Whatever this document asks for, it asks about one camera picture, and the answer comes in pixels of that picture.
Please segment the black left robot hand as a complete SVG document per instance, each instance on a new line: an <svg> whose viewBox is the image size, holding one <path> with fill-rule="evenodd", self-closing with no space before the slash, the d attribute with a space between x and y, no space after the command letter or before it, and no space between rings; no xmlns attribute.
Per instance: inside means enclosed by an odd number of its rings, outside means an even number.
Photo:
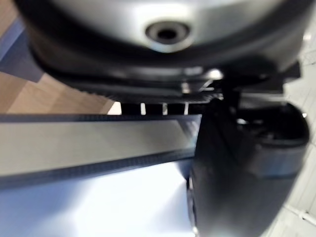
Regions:
<svg viewBox="0 0 316 237"><path fill-rule="evenodd" d="M196 236L258 237L310 141L283 87L299 79L313 0L17 0L30 51L58 81L161 114L201 114L187 179Z"/></svg>

